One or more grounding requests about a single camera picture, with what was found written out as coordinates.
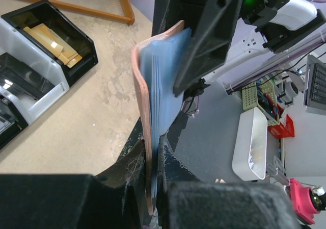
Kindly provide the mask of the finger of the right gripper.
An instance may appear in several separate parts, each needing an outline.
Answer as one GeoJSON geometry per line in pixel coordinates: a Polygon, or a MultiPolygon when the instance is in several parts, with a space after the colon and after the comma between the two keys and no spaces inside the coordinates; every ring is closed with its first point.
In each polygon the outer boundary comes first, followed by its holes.
{"type": "Polygon", "coordinates": [[[179,96],[226,60],[242,0],[207,0],[195,34],[182,57],[173,93],[179,96]]]}
{"type": "Polygon", "coordinates": [[[155,0],[151,35],[167,31],[180,20],[184,20],[186,28],[193,30],[185,0],[155,0]]]}

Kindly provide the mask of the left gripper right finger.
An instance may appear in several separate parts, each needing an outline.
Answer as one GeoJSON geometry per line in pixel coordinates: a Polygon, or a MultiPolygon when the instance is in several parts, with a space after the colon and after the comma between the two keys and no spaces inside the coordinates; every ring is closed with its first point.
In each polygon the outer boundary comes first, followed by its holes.
{"type": "Polygon", "coordinates": [[[297,228],[285,192],[267,183],[205,183],[159,140],[162,182],[157,191],[162,228],[297,228]]]}

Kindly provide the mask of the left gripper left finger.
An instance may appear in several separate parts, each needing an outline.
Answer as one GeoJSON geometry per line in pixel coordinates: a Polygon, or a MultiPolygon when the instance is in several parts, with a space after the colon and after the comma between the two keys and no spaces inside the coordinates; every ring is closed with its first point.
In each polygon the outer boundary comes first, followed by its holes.
{"type": "Polygon", "coordinates": [[[1,175],[1,228],[141,228],[145,145],[90,174],[1,175]]]}

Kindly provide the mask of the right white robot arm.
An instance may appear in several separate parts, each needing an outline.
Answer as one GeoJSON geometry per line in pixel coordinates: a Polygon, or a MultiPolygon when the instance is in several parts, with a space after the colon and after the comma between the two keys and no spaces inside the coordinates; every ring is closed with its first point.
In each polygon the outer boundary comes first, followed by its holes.
{"type": "Polygon", "coordinates": [[[155,0],[152,34],[187,30],[172,95],[179,97],[266,52],[281,53],[325,23],[314,0],[155,0]]]}

